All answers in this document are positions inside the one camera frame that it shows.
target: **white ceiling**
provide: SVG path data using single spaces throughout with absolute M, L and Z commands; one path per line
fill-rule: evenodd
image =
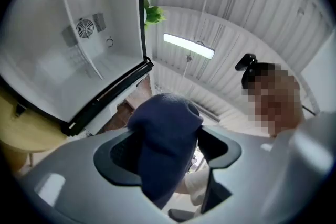
M 234 69 L 245 53 L 276 62 L 301 84 L 303 103 L 319 108 L 301 71 L 331 33 L 334 18 L 323 0 L 152 0 L 166 21 L 151 26 L 146 40 L 155 61 L 154 83 L 160 92 L 180 93 L 237 132 L 264 135 L 248 120 L 241 91 L 242 72 Z M 194 53 L 186 77 L 187 50 L 163 41 L 163 33 L 201 41 L 215 50 L 208 60 Z

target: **fluorescent light fixture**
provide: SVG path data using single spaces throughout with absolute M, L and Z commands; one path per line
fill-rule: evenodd
M 182 48 L 185 48 L 187 50 L 191 50 L 199 55 L 202 55 L 208 59 L 212 59 L 215 51 L 212 49 L 209 49 L 201 44 L 186 40 L 184 38 L 181 37 L 176 37 L 176 36 L 172 36 L 169 34 L 163 34 L 163 40 L 175 45 L 178 45 Z

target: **yellow table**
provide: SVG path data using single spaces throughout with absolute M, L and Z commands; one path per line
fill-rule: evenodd
M 57 123 L 27 109 L 15 116 L 17 101 L 0 88 L 0 141 L 2 152 L 13 171 L 19 170 L 29 154 L 51 150 L 67 138 Z

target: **blue cloth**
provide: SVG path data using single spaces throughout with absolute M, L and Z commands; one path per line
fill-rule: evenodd
M 202 122 L 190 101 L 168 93 L 153 96 L 129 119 L 128 128 L 144 133 L 138 160 L 142 191 L 160 209 L 189 168 Z

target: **shirt sleeve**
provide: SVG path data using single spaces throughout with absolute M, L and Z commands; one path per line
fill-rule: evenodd
M 207 167 L 206 169 L 186 174 L 184 177 L 185 186 L 190 194 L 190 200 L 194 206 L 198 206 L 203 203 L 209 173 L 210 169 Z

